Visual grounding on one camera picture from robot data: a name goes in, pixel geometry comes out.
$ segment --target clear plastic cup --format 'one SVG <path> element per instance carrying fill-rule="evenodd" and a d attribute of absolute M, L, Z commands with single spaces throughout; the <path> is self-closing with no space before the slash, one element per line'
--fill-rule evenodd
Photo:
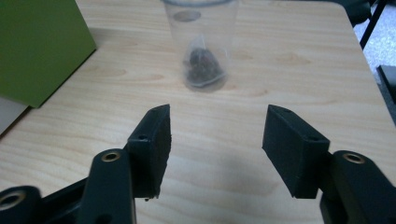
<path fill-rule="evenodd" d="M 237 0 L 163 0 L 183 79 L 213 89 L 228 76 Z"/>

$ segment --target black chair leg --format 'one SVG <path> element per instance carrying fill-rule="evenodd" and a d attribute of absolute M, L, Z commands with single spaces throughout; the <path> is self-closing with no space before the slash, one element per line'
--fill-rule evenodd
<path fill-rule="evenodd" d="M 370 19 L 370 22 L 364 31 L 363 37 L 361 38 L 361 48 L 364 49 L 366 47 L 367 41 L 370 38 L 371 33 L 373 32 L 376 23 L 378 22 L 379 17 L 381 16 L 382 11 L 385 8 L 388 0 L 379 0 L 378 5 L 376 6 L 373 17 Z"/>

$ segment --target table surface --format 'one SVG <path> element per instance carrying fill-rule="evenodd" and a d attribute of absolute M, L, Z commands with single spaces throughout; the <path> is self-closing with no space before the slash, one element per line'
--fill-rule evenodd
<path fill-rule="evenodd" d="M 396 183 L 396 129 L 341 7 L 241 1 L 230 78 L 207 93 L 181 82 L 161 1 L 78 6 L 98 50 L 0 139 L 0 190 L 33 185 L 45 196 L 80 180 L 164 104 L 172 151 L 160 199 L 136 200 L 139 223 L 322 223 L 318 200 L 292 199 L 262 150 L 269 104 Z"/>

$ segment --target green panel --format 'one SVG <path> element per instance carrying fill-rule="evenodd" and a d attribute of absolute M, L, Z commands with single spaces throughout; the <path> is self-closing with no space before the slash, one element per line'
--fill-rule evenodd
<path fill-rule="evenodd" d="M 41 106 L 96 46 L 74 0 L 0 0 L 0 95 Z"/>

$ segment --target black mount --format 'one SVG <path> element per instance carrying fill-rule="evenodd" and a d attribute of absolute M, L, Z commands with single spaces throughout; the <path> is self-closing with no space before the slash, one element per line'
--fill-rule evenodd
<path fill-rule="evenodd" d="M 268 106 L 262 148 L 292 197 L 315 199 L 321 189 L 326 224 L 396 224 L 396 188 L 369 158 L 329 145 L 292 111 Z"/>
<path fill-rule="evenodd" d="M 0 223 L 136 223 L 134 198 L 160 195 L 170 149 L 170 106 L 152 108 L 124 149 L 93 158 L 87 178 L 45 198 L 31 186 L 0 192 Z"/>

